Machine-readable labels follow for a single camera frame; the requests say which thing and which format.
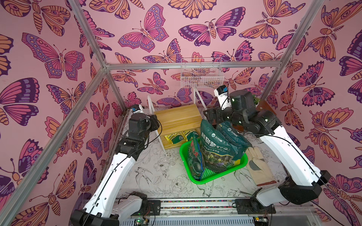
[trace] butterfly wallpaper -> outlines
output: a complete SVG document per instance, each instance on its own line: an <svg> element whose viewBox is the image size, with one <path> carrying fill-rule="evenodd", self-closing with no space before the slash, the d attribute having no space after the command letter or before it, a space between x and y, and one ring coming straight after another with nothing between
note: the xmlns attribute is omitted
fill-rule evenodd
<svg viewBox="0 0 362 226"><path fill-rule="evenodd" d="M362 1L324 1L304 47L267 98L307 158L333 176L327 184L333 193L323 188L314 202L354 226L362 224L362 31L356 26L361 8ZM289 112L295 117L285 118ZM337 225L316 211L325 225Z"/></svg>
<svg viewBox="0 0 362 226"><path fill-rule="evenodd" d="M87 40L66 1L1 1L0 20L11 21L3 23L0 32L1 211L100 65L95 57L91 59ZM90 17L88 21L100 45L101 38L112 36L99 28L97 21ZM97 127L90 102L116 108L109 111L106 127ZM104 142L102 139L102 145L107 142L108 149L112 148L112 122L118 125L122 117L119 103L104 79L12 225L68 225L72 210L81 209L94 192L101 177L101 163L104 165L109 153L98 158L87 149L87 142L103 137L110 129L112 136ZM33 217L23 218L29 211L34 211Z"/></svg>

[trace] white wire basket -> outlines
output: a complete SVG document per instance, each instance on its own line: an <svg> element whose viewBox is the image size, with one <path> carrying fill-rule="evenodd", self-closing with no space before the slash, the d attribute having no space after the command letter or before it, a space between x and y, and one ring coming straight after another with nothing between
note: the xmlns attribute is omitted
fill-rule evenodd
<svg viewBox="0 0 362 226"><path fill-rule="evenodd" d="M193 61L193 58L183 58L183 61ZM211 66L207 68L201 64L199 66L187 65L181 63L181 88L217 88L223 84L224 74L221 68L221 62L210 62Z"/></svg>

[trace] butterfly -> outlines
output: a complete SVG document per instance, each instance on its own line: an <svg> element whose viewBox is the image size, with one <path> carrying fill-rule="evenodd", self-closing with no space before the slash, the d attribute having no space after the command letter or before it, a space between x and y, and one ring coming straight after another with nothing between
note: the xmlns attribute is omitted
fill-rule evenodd
<svg viewBox="0 0 362 226"><path fill-rule="evenodd" d="M48 137L52 138L55 134L55 132L58 130L60 123L53 119L52 117L47 117L45 121L46 125L46 131L48 132ZM56 163L57 159L59 157L62 157L63 155L68 153L68 150L72 150L72 152L79 152L80 155L82 153L80 152L80 149L83 147L83 138L85 134L87 133L88 129L88 119L84 119L81 121L77 127L73 129L66 135L64 140L62 141L62 144L58 148L56 152L56 159L54 160L54 163Z"/></svg>
<svg viewBox="0 0 362 226"><path fill-rule="evenodd" d="M219 38L222 41L225 41L227 37L236 34L236 29L232 27L239 26L241 20L244 18L244 15L245 8L238 7L222 15L215 24L212 22L214 19L212 19L210 22L205 22L209 23L208 26L203 24L192 24L182 27L180 30L178 30L178 32L183 38L189 41L193 41L197 38L194 42L195 46L208 46L210 45L210 35L215 39L217 33Z"/></svg>
<svg viewBox="0 0 362 226"><path fill-rule="evenodd" d="M175 9L182 9L183 15L187 18L199 18L203 10L212 10L216 0L171 0L169 6Z"/></svg>
<svg viewBox="0 0 362 226"><path fill-rule="evenodd" d="M295 143L295 145L297 147L300 147L300 141L293 134L290 134L290 133L287 133L287 134L291 138L291 140Z"/></svg>
<svg viewBox="0 0 362 226"><path fill-rule="evenodd" d="M123 110L119 104L116 102L112 103L112 108L114 109L114 115L118 118L118 116L122 116Z"/></svg>
<svg viewBox="0 0 362 226"><path fill-rule="evenodd" d="M190 88L181 88L177 92L177 95L175 93L175 96L173 97L162 98L158 100L157 103L159 105L165 105L165 106L171 105L172 107L180 107L181 102L189 103L190 101L192 101L190 94L192 94Z"/></svg>
<svg viewBox="0 0 362 226"><path fill-rule="evenodd" d="M96 122L97 127L99 128L102 124L105 127L106 123L107 123L106 119L108 119L109 104L106 107L104 107L104 103L103 103L102 108L101 108L101 106L99 105L99 102L98 102L98 108L97 108L97 106L91 102L90 108L93 111L93 119L97 121Z"/></svg>
<svg viewBox="0 0 362 226"><path fill-rule="evenodd" d="M104 134L103 138L99 137L93 138L87 142L87 149L90 150L91 153L95 153L97 160L102 157L103 150L105 153L109 151L109 141L112 138L112 128L107 129L106 133Z"/></svg>
<svg viewBox="0 0 362 226"><path fill-rule="evenodd" d="M115 56L117 57L119 63L121 63L121 64L132 64L131 59L129 59L126 56L123 56L122 54L115 53ZM135 85L135 87L137 88L138 83L131 76L136 76L136 74L134 72L145 72L147 70L148 69L118 70L117 72L119 72L119 73L112 74L112 76L115 81L124 81L126 83L133 83Z"/></svg>
<svg viewBox="0 0 362 226"><path fill-rule="evenodd" d="M338 174L336 178L331 176L327 186L333 194L327 188L323 188L323 191L328 198L333 199L334 207L346 216L351 225L360 226L358 218L351 206L357 211L357 213L360 213L361 210L354 201L360 202L361 196L347 193L357 193L362 191L362 179L359 177L350 179L344 175Z"/></svg>
<svg viewBox="0 0 362 226"><path fill-rule="evenodd" d="M58 54L50 44L28 33L23 33L22 42L32 50L36 59L45 62L49 78L60 78L62 71L65 71L68 79L77 81L78 69L85 61L81 52L70 51L63 55L64 49Z"/></svg>
<svg viewBox="0 0 362 226"><path fill-rule="evenodd" d="M173 39L167 47L167 52L163 51L162 56L145 56L143 59L150 63L181 63L186 62L182 59L182 55L180 54L181 48L178 45L177 39Z"/></svg>
<svg viewBox="0 0 362 226"><path fill-rule="evenodd" d="M335 162L341 162L342 159L338 148L328 134L332 131L330 128L345 122L353 114L353 110L338 108L327 111L325 114L322 111L316 114L313 114L312 111L309 111L309 113L312 114L314 128L311 129L309 136L305 137L305 139L310 138L314 144L319 145L329 158L332 158Z"/></svg>
<svg viewBox="0 0 362 226"><path fill-rule="evenodd" d="M357 33L356 37L352 40L351 45L349 46L347 53L356 56L358 59L362 60L362 53L360 51L360 45L362 44L362 31ZM357 80L362 78L362 61L354 57L344 56L340 59L340 65L342 70L340 76L346 76L349 74L356 73L352 80ZM362 103L362 80L359 80L353 84L349 89L349 93L357 96L357 101Z"/></svg>
<svg viewBox="0 0 362 226"><path fill-rule="evenodd" d="M260 96L260 95L262 94L262 91L264 90L266 84L268 83L268 81L269 81L269 79L270 79L270 78L268 77L268 74L269 74L269 73L267 73L267 74L262 74L262 75L260 76L258 85L256 85L256 84L254 83L254 86L255 86L255 87L246 88L246 89L244 89L244 90L251 92L251 93L252 93L253 95L255 95L255 96Z"/></svg>
<svg viewBox="0 0 362 226"><path fill-rule="evenodd" d="M295 128L297 128L298 130L304 131L304 125L303 125L302 121L300 120L299 116L293 110L293 108L296 109L293 105L294 102L296 101L296 99L292 103L293 94L294 94L294 86L295 86L295 81L294 81L294 78L292 78L287 86L287 89L285 91L283 91L282 94L280 95L280 99L282 100L283 103L286 104L286 106L282 107L280 110L287 111L287 113L284 116L285 124L292 125Z"/></svg>
<svg viewBox="0 0 362 226"><path fill-rule="evenodd" d="M293 75L293 72L299 71L303 67L303 63L301 63L301 62L293 63L294 61L296 61L296 60L293 60L293 55L292 55L292 57L289 59L287 65L285 66L284 73L288 71L287 78L291 77Z"/></svg>
<svg viewBox="0 0 362 226"><path fill-rule="evenodd" d="M127 99L125 98L125 105L126 107L131 107L132 105L139 105L141 104L141 100L137 98L135 92L131 92L128 94Z"/></svg>
<svg viewBox="0 0 362 226"><path fill-rule="evenodd" d="M63 7L57 5L44 6L40 8L39 2L41 0L34 0L31 3L29 0L2 0L1 5L10 14L17 17L24 17L29 14L31 7L33 7L34 13L34 24L39 34L43 28L42 17L43 15L45 22L54 34L63 36L65 29L62 27L70 18L70 12Z"/></svg>
<svg viewBox="0 0 362 226"><path fill-rule="evenodd" d="M13 42L12 38L0 34L0 55L10 52L10 49L14 47ZM0 56L0 76L8 74L11 69L10 63L7 56Z"/></svg>
<svg viewBox="0 0 362 226"><path fill-rule="evenodd" d="M78 192L78 195L80 192L80 196L78 197L77 201L75 202L75 205L73 207L72 213L75 210L80 210L84 208L84 205L91 199L92 194L88 191L91 189L90 185L94 184L96 182L96 175L97 175L97 168L94 168L94 163L90 157L88 157L84 164L83 169L83 185L80 185L80 190Z"/></svg>
<svg viewBox="0 0 362 226"><path fill-rule="evenodd" d="M235 55L234 49L232 54L229 51L226 51L230 56L222 52L213 52L211 57L213 57L213 62L227 62L227 61L251 61L251 53L253 52L253 47L250 46L250 42L243 41L237 48ZM230 68L223 68L223 72L227 72Z"/></svg>
<svg viewBox="0 0 362 226"><path fill-rule="evenodd" d="M330 28L334 28L333 31L329 28L322 28L319 32L322 36L315 38L307 44L304 51L306 51L309 47L312 47L315 52L319 51L319 55L330 61L335 61L336 59L336 51L334 49L333 42L328 35L334 40L337 40L337 36L334 32L341 30L344 25L340 26L345 21L351 19L354 15L356 15L362 9L362 2L351 2L347 3L340 11L339 8L335 8L331 10L331 12L326 12L325 5L322 8L321 19L322 22Z"/></svg>
<svg viewBox="0 0 362 226"><path fill-rule="evenodd" d="M212 105L215 104L214 107L220 106L220 103L219 103L217 97L214 97L213 95L211 95L210 93L207 93L205 91L200 91L199 93L206 106L209 104L212 104Z"/></svg>
<svg viewBox="0 0 362 226"><path fill-rule="evenodd" d="M272 107L274 107L275 109L278 108L278 101L276 96L278 95L277 90L279 89L280 85L282 84L282 79L279 79L274 87L272 88L272 90L270 91L269 96L266 98L266 101L268 102L268 104L270 104Z"/></svg>
<svg viewBox="0 0 362 226"><path fill-rule="evenodd" d="M60 104L60 108L64 114L65 119L67 115L72 110L72 107L78 102L79 98L82 96L82 94L85 92L85 82L81 82L77 88L75 88L74 94L73 89L70 92L70 94L65 91L64 89L55 86L55 85L47 85L49 92L51 92L51 95L53 96L55 102Z"/></svg>
<svg viewBox="0 0 362 226"><path fill-rule="evenodd" d="M307 157L307 159L309 159L309 161L314 164L315 161L314 148L308 145L305 150L301 151Z"/></svg>
<svg viewBox="0 0 362 226"><path fill-rule="evenodd" d="M282 3L282 0L264 0L264 7L266 12L270 17L287 17L293 15L294 13L301 10L306 4L300 4L296 8L290 6L290 4L285 1ZM255 27L249 28L239 34L240 37L244 38L257 38L261 36L261 38L273 38L273 44L275 44L278 40L278 32L277 30L271 26L280 24L280 20L276 18L268 18L268 15L265 12L262 12L262 20L256 22L259 24Z"/></svg>
<svg viewBox="0 0 362 226"><path fill-rule="evenodd" d="M114 34L111 34L111 33L107 32L107 31L105 31L104 29L101 29L101 28L97 27L96 23L94 23L93 19L91 18L90 14L89 14L89 12L87 10L83 10L83 14L84 14L85 18L88 21L90 29L92 30L92 33L93 33L94 37L96 38L96 41L98 43L99 48L101 48L103 50L112 50L111 47L107 46L106 44L104 44L100 40L102 40L101 37L107 37L107 38L114 37ZM84 31L81 28L81 26L80 26L77 18L75 17L75 15L74 15L74 18L75 18L75 21L78 24L78 28L79 28L79 31L81 33L80 34L79 47L83 48L85 46L85 44L87 44L87 46L88 46L89 43L88 43L87 37L84 35ZM92 50L91 47L89 47L89 54L90 54L90 58L92 58L93 57L93 50Z"/></svg>
<svg viewBox="0 0 362 226"><path fill-rule="evenodd" d="M77 160L74 160L67 170L65 171L60 183L58 185L55 194L53 191L49 193L48 196L39 195L37 197L48 198L47 202L38 204L36 206L30 207L15 216L15 219L11 223L11 226L17 225L45 225L49 216L49 207L53 210L54 214L60 216L60 204L56 200L59 199L67 199L69 198L75 191L76 182L75 172L77 170Z"/></svg>
<svg viewBox="0 0 362 226"><path fill-rule="evenodd" d="M251 81L250 76L252 75L252 73L254 72L255 68L246 68L245 70L243 70L242 72L240 72L235 79L232 79L232 77L234 76L234 74L238 71L236 71L231 78L228 79L228 81L224 81L223 85L225 85L226 87L230 86L236 90L236 83L240 84L240 85L245 85L248 84Z"/></svg>
<svg viewBox="0 0 362 226"><path fill-rule="evenodd" d="M144 9L143 4L140 0L130 0L135 6ZM113 13L114 16L119 19L127 19L131 13L130 6L127 0L115 0L115 1L106 1L106 0L92 0L89 4L91 9L100 12Z"/></svg>
<svg viewBox="0 0 362 226"><path fill-rule="evenodd" d="M128 46L132 49L141 47L141 49L151 52L155 48L155 43L152 40L162 42L168 38L168 34L162 27L166 21L162 11L162 6L159 4L153 5L144 18L144 29L141 27L141 32L125 34L118 40L118 43L122 47Z"/></svg>
<svg viewBox="0 0 362 226"><path fill-rule="evenodd" d="M36 116L39 112L34 105L22 103L37 103L39 97L39 84L35 78L24 78L8 85L0 93L0 123L9 124L7 114L18 124L26 126L30 117Z"/></svg>
<svg viewBox="0 0 362 226"><path fill-rule="evenodd" d="M164 90L168 90L168 86L166 85L166 81L161 79L161 76L159 73L155 72L153 74L153 81L155 83L152 82L152 80L150 78L147 78L147 80L150 82L150 84L148 83L143 83L143 85L147 86L147 87L141 87L138 88L138 91L141 92L148 92L149 94L158 94L158 95L162 95L162 91Z"/></svg>
<svg viewBox="0 0 362 226"><path fill-rule="evenodd" d="M280 60L283 56L283 52L278 53L277 55L275 55L274 53L272 53L273 56L271 56L269 53L267 52L259 52L258 57L259 60L262 61L272 61L272 60Z"/></svg>
<svg viewBox="0 0 362 226"><path fill-rule="evenodd" d="M330 101L335 94L330 89L316 87L317 85L324 84L317 84L317 82L323 78L321 77L319 80L317 80L322 72L323 65L324 62L321 61L314 65L308 66L307 72L303 73L297 81L298 86L308 86L303 90L303 92L307 92L307 94L302 99L303 105L305 106L312 106L314 103L322 106L326 101Z"/></svg>
<svg viewBox="0 0 362 226"><path fill-rule="evenodd" d="M17 185L19 185L29 171L29 169L33 166L37 158L39 157L40 153L43 151L43 148L40 148L38 146L38 142L28 139L23 148L21 149L20 155L19 155L19 161L18 161L18 170L15 171L15 165L14 161L11 158L10 161L13 163L13 170L12 171L6 171L2 167L0 167L0 170L11 173L12 179L7 176L0 175L0 210L3 208L3 206L6 204L7 200L10 198L12 193L15 191L14 182L16 182ZM45 169L42 176L38 180L38 184L43 182L43 180L47 179L49 167Z"/></svg>

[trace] green plastic basket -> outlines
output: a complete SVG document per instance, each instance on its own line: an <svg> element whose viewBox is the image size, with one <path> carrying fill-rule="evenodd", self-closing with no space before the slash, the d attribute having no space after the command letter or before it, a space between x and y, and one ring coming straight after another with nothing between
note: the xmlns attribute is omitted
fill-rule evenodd
<svg viewBox="0 0 362 226"><path fill-rule="evenodd" d="M237 166L228 166L227 170L221 173L216 173L213 172L209 169L206 168L206 170L204 171L204 173L202 174L201 180L195 180L192 177L192 174L190 172L189 166L187 165L187 156L189 154L189 146L191 145L191 141L188 141L184 144L181 145L180 147L180 155L181 155L181 159L184 162L184 166L186 168L187 171L187 175L189 176L190 180L194 183L194 184L205 184L207 182L210 182L212 180L215 180L216 178L225 176L226 174L229 174L231 172L234 172L235 170L241 169L243 167L245 167L248 163L248 156L246 154L244 154L240 160L240 164Z"/></svg>

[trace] wooden shelf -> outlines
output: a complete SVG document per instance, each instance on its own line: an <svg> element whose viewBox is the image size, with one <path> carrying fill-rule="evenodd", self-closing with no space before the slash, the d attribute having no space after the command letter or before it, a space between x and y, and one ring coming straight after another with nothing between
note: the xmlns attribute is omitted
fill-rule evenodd
<svg viewBox="0 0 362 226"><path fill-rule="evenodd" d="M196 105L155 111L155 115L157 115L157 119L162 124L162 134L160 137L165 150L180 147L186 142L186 140L182 140L177 144L170 144L164 137L165 135L177 132L182 134L182 131L188 129L196 129L200 134L202 117Z"/></svg>

